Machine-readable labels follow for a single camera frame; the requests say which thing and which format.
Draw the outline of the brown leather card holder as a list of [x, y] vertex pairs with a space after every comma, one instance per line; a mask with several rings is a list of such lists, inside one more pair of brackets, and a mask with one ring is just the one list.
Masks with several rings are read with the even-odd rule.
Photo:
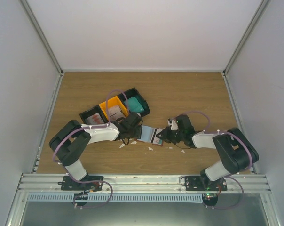
[[156, 137], [156, 135], [162, 131], [162, 129], [142, 125], [142, 134], [137, 141], [162, 146], [163, 140]]

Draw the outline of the white pink credit card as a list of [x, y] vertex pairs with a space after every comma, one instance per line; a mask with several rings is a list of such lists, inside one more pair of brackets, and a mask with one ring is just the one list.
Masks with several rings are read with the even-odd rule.
[[152, 138], [151, 138], [151, 143], [152, 144], [159, 145], [159, 146], [163, 145], [163, 140], [160, 139], [159, 137], [157, 137], [157, 135], [159, 133], [161, 133], [162, 131], [163, 131], [162, 129], [158, 129], [158, 128], [154, 129], [154, 132], [153, 132], [153, 135], [152, 135]]

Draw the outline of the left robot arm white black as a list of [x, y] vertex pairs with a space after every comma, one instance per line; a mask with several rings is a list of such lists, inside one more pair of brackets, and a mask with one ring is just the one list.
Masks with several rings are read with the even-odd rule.
[[84, 190], [90, 184], [88, 172], [80, 161], [85, 148], [102, 141], [121, 140], [127, 145], [126, 140], [141, 137], [142, 124], [142, 117], [135, 112], [99, 125], [80, 124], [77, 120], [71, 120], [49, 142], [53, 151], [52, 160], [62, 164], [76, 189]]

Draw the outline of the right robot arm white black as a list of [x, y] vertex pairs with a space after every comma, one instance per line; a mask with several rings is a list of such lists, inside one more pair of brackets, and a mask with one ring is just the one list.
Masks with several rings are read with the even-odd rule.
[[259, 154], [239, 128], [217, 133], [196, 131], [186, 114], [168, 119], [168, 126], [156, 137], [174, 145], [183, 142], [188, 148], [217, 151], [220, 160], [200, 172], [200, 186], [206, 191], [212, 190], [221, 178], [249, 170], [259, 160]]

